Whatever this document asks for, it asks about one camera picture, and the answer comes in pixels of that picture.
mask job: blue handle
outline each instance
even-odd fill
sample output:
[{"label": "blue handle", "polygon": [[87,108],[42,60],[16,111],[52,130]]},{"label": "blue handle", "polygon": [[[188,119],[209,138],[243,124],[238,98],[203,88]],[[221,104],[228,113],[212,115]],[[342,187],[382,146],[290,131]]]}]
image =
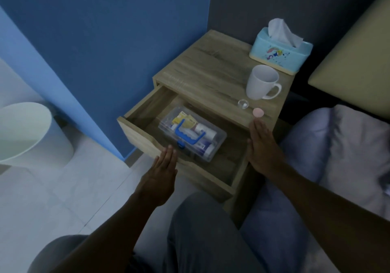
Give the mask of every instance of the blue handle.
[{"label": "blue handle", "polygon": [[202,134],[196,139],[196,140],[193,140],[192,138],[190,138],[189,136],[187,136],[185,133],[182,133],[179,128],[182,126],[182,124],[184,123],[184,119],[182,121],[180,121],[180,123],[178,124],[178,126],[176,127],[175,129],[175,134],[179,137],[179,138],[182,138],[184,141],[186,141],[187,143],[189,143],[190,145],[195,145],[205,134],[206,132],[202,132]]}]

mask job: tissue box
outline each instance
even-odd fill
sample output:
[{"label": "tissue box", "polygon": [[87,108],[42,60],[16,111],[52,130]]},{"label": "tissue box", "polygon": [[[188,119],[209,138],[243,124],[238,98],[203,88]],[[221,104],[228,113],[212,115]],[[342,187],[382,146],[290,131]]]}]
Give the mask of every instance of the tissue box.
[{"label": "tissue box", "polygon": [[296,48],[273,40],[265,27],[257,35],[249,57],[286,74],[295,75],[312,49],[313,44],[305,41]]}]

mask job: white mug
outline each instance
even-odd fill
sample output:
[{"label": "white mug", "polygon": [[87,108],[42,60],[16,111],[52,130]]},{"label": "white mug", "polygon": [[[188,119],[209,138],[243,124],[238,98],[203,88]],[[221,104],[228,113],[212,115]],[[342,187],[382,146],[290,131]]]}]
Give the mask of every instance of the white mug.
[{"label": "white mug", "polygon": [[[279,80],[279,73],[266,65],[257,65],[252,69],[246,84],[246,95],[250,99],[273,99],[280,91],[282,86],[277,83]],[[276,86],[279,90],[274,96],[267,96],[267,93]]]}]

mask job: beige headboard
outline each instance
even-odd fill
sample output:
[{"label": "beige headboard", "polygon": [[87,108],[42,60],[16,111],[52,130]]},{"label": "beige headboard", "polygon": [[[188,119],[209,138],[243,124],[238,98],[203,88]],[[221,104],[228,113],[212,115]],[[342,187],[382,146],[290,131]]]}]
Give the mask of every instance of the beige headboard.
[{"label": "beige headboard", "polygon": [[390,119],[390,0],[376,0],[368,8],[309,84]]}]

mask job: open drawer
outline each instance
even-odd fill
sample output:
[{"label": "open drawer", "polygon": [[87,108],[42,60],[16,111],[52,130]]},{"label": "open drawer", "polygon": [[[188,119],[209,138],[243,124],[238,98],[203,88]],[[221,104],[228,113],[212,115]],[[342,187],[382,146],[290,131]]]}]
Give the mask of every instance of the open drawer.
[{"label": "open drawer", "polygon": [[[184,154],[174,140],[158,128],[160,121],[175,107],[185,106],[227,133],[211,162]],[[151,157],[169,144],[178,151],[178,174],[184,175],[218,201],[234,196],[248,165],[246,140],[249,133],[199,102],[159,85],[118,122],[129,141]]]}]

